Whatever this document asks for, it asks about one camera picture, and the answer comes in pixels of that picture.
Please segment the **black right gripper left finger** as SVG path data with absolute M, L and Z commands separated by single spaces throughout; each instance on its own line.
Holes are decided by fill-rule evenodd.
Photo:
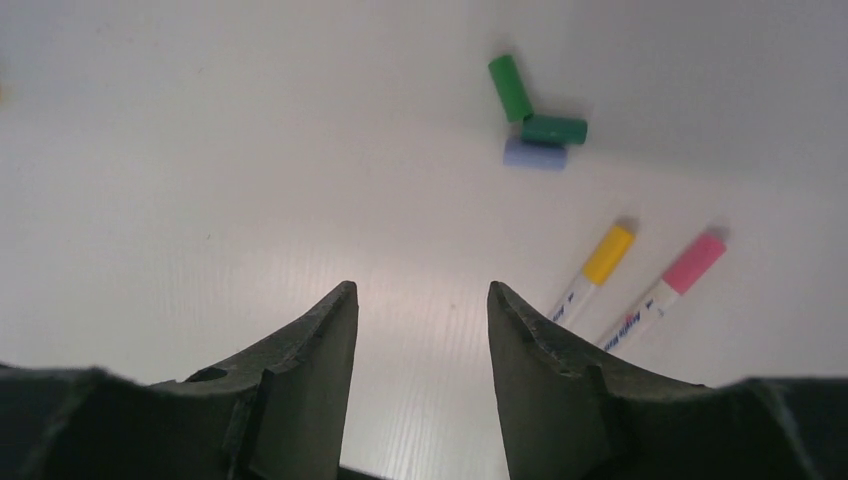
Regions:
M 1 369 L 5 479 L 334 479 L 358 327 L 345 281 L 184 381 Z

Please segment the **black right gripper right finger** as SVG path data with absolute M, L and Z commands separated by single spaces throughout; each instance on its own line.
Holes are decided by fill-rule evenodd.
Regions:
M 513 479 L 843 479 L 847 382 L 720 388 L 632 365 L 490 285 L 488 339 Z

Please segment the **white yellow marker pen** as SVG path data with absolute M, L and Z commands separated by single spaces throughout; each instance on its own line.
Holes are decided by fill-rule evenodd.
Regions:
M 568 328 L 617 269 L 634 240 L 635 233 L 631 229 L 620 224 L 612 225 L 551 309 L 548 318 Z

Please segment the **white pink marker pen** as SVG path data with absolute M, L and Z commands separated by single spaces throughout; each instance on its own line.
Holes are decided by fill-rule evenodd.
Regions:
M 726 244 L 720 235 L 709 230 L 701 233 L 594 345 L 604 352 L 615 352 L 632 342 L 662 320 L 725 252 Z

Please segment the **light green pen cap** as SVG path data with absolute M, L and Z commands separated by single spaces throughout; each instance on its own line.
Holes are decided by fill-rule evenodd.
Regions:
M 523 122 L 534 115 L 534 108 L 512 55 L 501 55 L 488 64 L 490 77 L 510 123 Z

